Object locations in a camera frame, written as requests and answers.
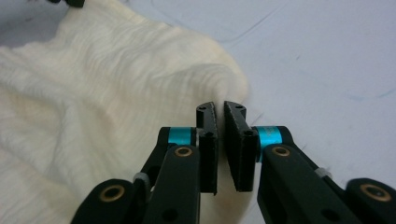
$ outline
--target cyan marker band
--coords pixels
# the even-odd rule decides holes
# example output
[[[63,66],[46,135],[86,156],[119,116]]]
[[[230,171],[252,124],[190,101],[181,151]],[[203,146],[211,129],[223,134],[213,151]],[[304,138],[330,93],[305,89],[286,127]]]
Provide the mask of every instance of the cyan marker band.
[[[190,145],[191,144],[191,128],[170,128],[168,143],[177,145]]]
[[[262,162],[262,153],[264,151],[264,148],[272,144],[281,144],[282,135],[280,134],[280,131],[276,126],[259,126],[256,127],[256,129],[260,137],[261,153],[259,162]]]

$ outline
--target white cloth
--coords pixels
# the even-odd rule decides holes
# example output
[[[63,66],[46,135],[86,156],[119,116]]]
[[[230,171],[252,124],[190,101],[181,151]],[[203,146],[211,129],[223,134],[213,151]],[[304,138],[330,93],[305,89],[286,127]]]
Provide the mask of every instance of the white cloth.
[[[0,223],[68,223],[94,186],[132,181],[162,126],[241,102],[248,84],[214,41],[116,0],[70,9],[55,38],[0,48]],[[249,195],[220,162],[202,223],[235,223]]]

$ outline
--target white table surface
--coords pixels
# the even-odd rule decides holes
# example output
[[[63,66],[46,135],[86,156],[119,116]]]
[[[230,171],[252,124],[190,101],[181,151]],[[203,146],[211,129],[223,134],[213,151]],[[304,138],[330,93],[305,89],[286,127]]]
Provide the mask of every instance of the white table surface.
[[[396,2],[122,1],[218,40],[249,80],[247,122],[287,126],[342,188],[357,177],[396,188]],[[51,39],[67,10],[44,0],[0,7],[0,45],[10,47]],[[241,223],[263,223],[255,200]]]

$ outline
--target brass screw hole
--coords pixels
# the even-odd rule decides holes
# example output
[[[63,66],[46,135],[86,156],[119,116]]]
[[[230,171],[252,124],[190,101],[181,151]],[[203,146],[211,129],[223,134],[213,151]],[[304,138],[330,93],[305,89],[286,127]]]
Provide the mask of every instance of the brass screw hole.
[[[121,185],[112,185],[104,190],[99,195],[99,199],[104,203],[111,203],[118,200],[125,193],[125,188]]]
[[[370,198],[380,201],[380,202],[389,202],[392,197],[390,194],[380,187],[372,184],[363,184],[361,185],[361,191],[369,196]]]
[[[274,147],[272,149],[272,151],[277,156],[287,157],[287,156],[290,155],[290,151],[288,149],[283,148],[283,147]]]
[[[175,154],[179,157],[189,157],[192,154],[192,150],[187,147],[179,147],[175,150]]]

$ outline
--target cloth fold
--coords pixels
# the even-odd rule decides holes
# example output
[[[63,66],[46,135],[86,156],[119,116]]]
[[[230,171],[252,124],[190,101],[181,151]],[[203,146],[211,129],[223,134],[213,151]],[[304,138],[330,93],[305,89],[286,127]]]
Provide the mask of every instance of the cloth fold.
[[[0,48],[0,222],[70,222],[100,182],[132,181],[162,126],[195,126],[195,107],[209,101],[221,117],[224,100],[247,92],[206,36],[115,0],[69,9],[50,42]],[[201,221],[235,223],[248,200],[221,161]]]

